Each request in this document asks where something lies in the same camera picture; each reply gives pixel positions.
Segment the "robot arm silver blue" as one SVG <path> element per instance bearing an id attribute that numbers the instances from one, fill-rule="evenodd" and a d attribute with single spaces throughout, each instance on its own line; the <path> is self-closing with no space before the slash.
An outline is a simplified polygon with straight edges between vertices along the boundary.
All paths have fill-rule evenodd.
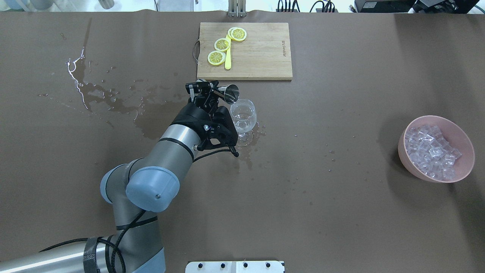
<path id="1" fill-rule="evenodd" d="M 100 182 L 114 209 L 116 233 L 68 240 L 1 263 L 2 273 L 163 273 L 166 269 L 158 213 L 169 207 L 199 157 L 227 151 L 238 157 L 238 134 L 227 107 L 236 85 L 198 79 L 185 85 L 189 99 L 147 157 L 121 164 Z"/>

